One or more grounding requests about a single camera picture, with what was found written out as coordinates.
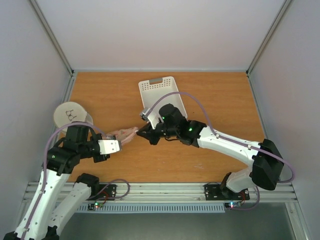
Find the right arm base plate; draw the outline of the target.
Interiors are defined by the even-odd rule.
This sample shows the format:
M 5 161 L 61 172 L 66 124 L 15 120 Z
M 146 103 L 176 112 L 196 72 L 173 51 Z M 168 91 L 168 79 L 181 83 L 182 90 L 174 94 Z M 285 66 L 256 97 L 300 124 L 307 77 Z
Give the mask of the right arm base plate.
M 228 188 L 222 190 L 219 183 L 207 183 L 203 186 L 206 201 L 243 201 L 250 200 L 248 189 L 233 192 Z

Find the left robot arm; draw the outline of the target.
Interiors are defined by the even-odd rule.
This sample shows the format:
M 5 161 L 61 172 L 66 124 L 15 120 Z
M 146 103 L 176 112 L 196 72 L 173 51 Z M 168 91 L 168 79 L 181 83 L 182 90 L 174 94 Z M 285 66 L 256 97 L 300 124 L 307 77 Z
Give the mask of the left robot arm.
M 99 178 L 81 174 L 67 197 L 57 205 L 58 196 L 75 166 L 82 159 L 106 161 L 122 149 L 114 135 L 96 133 L 97 127 L 72 122 L 58 128 L 49 138 L 43 156 L 43 169 L 31 203 L 18 227 L 6 240 L 58 240 L 67 222 L 86 200 L 101 193 Z

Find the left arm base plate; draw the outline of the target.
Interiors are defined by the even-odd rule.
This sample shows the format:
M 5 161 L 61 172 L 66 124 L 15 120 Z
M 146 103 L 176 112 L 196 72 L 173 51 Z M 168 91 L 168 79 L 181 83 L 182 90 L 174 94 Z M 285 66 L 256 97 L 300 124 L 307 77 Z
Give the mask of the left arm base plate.
M 111 201 L 114 200 L 116 196 L 117 185 L 110 184 L 106 187 L 105 184 L 99 184 L 97 190 L 94 191 L 94 195 L 90 196 L 88 201 L 102 201 L 105 199 L 109 199 Z

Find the floral mesh laundry bag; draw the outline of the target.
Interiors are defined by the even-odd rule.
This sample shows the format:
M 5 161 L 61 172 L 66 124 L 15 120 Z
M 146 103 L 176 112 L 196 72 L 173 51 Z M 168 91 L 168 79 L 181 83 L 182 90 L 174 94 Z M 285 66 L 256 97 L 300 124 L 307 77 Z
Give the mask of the floral mesh laundry bag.
M 122 146 L 124 146 L 134 139 L 138 130 L 139 128 L 136 126 L 126 129 L 115 130 L 107 133 L 106 138 L 111 139 L 111 137 L 115 137 L 115 139 L 119 141 Z

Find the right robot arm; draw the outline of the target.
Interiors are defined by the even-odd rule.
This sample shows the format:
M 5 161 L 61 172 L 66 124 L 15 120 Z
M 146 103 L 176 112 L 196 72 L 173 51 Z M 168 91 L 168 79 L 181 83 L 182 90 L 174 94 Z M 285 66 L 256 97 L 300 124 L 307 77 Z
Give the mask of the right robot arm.
M 137 131 L 137 135 L 151 145 L 157 145 L 161 138 L 178 140 L 184 145 L 213 150 L 245 164 L 245 169 L 227 173 L 218 184 L 217 191 L 223 199 L 231 200 L 255 186 L 275 190 L 284 164 L 272 141 L 248 141 L 222 132 L 214 133 L 207 124 L 188 120 L 170 103 L 162 106 L 158 113 L 145 108 L 140 117 L 146 125 Z

